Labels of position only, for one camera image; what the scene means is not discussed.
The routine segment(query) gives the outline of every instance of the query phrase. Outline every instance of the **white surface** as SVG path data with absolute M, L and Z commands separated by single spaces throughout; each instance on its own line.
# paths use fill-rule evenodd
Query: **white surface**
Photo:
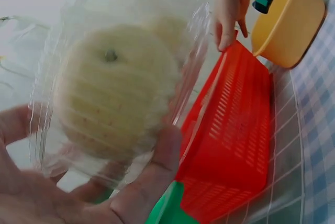
M 48 27 L 54 24 L 58 12 L 65 0 L 0 0 L 0 17 L 21 16 L 23 19 L 0 22 L 0 55 L 6 59 L 1 61 L 0 68 L 0 109 L 10 108 L 17 104 L 28 103 L 30 92 L 37 69 L 39 52 L 42 50 Z M 250 9 L 247 14 L 247 27 L 251 31 L 256 21 L 257 13 Z M 238 39 L 249 50 L 250 38 L 245 39 L 239 33 Z M 206 81 L 219 53 L 213 43 L 210 44 L 207 60 L 191 96 L 195 100 L 197 92 Z M 29 168 L 28 140 L 14 143 L 8 151 L 20 168 Z M 66 191 L 82 184 L 85 177 L 74 172 L 68 173 L 59 183 Z

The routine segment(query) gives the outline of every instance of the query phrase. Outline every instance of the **green plastic lid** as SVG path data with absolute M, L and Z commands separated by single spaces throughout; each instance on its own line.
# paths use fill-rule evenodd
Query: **green plastic lid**
M 184 185 L 173 182 L 157 202 L 146 224 L 198 224 L 180 208 Z

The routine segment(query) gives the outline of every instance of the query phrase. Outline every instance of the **finger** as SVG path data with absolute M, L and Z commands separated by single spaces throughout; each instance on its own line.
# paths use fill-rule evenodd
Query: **finger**
M 107 187 L 102 183 L 95 180 L 89 180 L 84 185 L 72 190 L 70 194 L 81 201 L 93 203 L 100 198 L 106 190 Z
M 214 23 L 214 42 L 216 47 L 219 49 L 222 36 L 222 24 L 219 20 L 216 20 Z
M 181 139 L 181 133 L 176 127 L 163 129 L 151 162 L 133 183 L 110 201 L 101 204 L 101 207 L 108 207 L 123 223 L 144 223 L 174 179 L 178 169 Z
M 20 105 L 0 113 L 0 138 L 5 145 L 24 139 L 29 136 L 30 131 L 36 132 L 39 118 L 35 114 L 43 110 L 40 105 L 37 106 L 40 109 L 35 110 L 32 122 L 30 121 L 32 111 L 28 105 Z
M 64 177 L 65 174 L 66 174 L 66 172 L 61 173 L 61 174 L 59 174 L 57 176 L 51 177 L 50 180 L 52 182 L 54 182 L 55 184 L 57 184 L 62 179 L 62 177 Z
M 247 25 L 245 24 L 245 18 L 238 21 L 242 34 L 245 38 L 248 37 Z
M 102 181 L 98 176 L 91 178 L 87 183 L 75 188 L 70 192 L 75 198 L 92 203 L 97 201 L 110 186 L 116 186 L 115 183 L 120 181 L 122 178 L 117 178 L 116 175 L 124 174 L 129 167 L 130 162 L 110 162 L 108 163 L 98 175 L 111 179 L 114 185 L 108 184 L 106 181 Z
M 224 51 L 235 39 L 235 23 L 237 15 L 237 0 L 222 0 L 220 22 L 222 25 L 222 35 L 219 44 L 219 51 Z

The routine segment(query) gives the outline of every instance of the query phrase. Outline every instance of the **child's hand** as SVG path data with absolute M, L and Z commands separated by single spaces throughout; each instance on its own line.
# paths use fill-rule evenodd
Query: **child's hand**
M 214 36 L 219 51 L 224 51 L 234 40 L 235 23 L 238 22 L 244 37 L 248 36 L 245 15 L 250 0 L 216 0 Z

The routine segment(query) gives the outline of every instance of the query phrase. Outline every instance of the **plastic bag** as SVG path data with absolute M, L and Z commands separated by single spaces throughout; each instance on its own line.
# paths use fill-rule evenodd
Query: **plastic bag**
M 113 188 L 130 183 L 163 125 L 177 124 L 209 26 L 206 0 L 68 0 L 31 96 L 36 166 L 46 176 L 74 168 Z

